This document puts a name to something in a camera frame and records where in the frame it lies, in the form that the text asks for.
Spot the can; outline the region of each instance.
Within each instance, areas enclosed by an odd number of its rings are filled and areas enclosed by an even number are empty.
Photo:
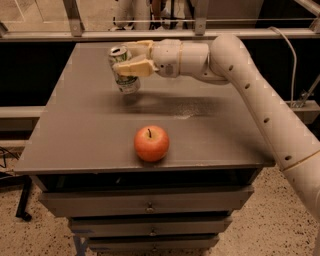
[[[137,76],[120,76],[112,68],[115,63],[130,60],[130,51],[125,45],[114,46],[109,52],[109,64],[113,71],[116,83],[123,94],[135,93],[140,88],[140,79]]]

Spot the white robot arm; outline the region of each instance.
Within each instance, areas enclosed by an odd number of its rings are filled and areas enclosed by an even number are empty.
[[[121,75],[147,76],[154,70],[164,77],[188,75],[208,83],[229,80],[246,103],[280,170],[307,210],[320,221],[320,143],[262,77],[238,37],[220,35],[210,47],[180,40],[127,46],[134,56],[146,56],[148,61],[116,64],[114,70]]]

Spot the terrazzo floor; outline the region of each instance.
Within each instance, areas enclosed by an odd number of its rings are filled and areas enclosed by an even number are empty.
[[[11,171],[16,160],[9,159]],[[255,193],[232,214],[233,222],[209,251],[94,253],[87,256],[265,256],[312,255],[319,224],[310,216],[277,167],[265,168],[253,183]],[[65,218],[55,218],[38,202],[33,185],[26,211],[30,222],[16,218],[21,189],[0,189],[0,255],[76,255]]]

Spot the apple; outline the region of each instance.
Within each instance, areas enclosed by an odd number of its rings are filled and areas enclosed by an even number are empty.
[[[134,137],[134,149],[137,155],[146,162],[159,161],[168,152],[168,134],[159,126],[145,126],[137,131]]]

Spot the drawer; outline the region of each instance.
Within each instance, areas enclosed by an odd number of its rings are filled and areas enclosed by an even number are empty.
[[[69,228],[81,237],[163,236],[221,233],[232,222],[215,213],[161,214],[101,219],[71,219]]]
[[[90,238],[88,247],[94,252],[126,252],[168,249],[209,249],[217,244],[218,236],[191,235],[166,237]]]
[[[56,217],[90,217],[239,210],[252,193],[250,185],[42,193],[39,200]]]

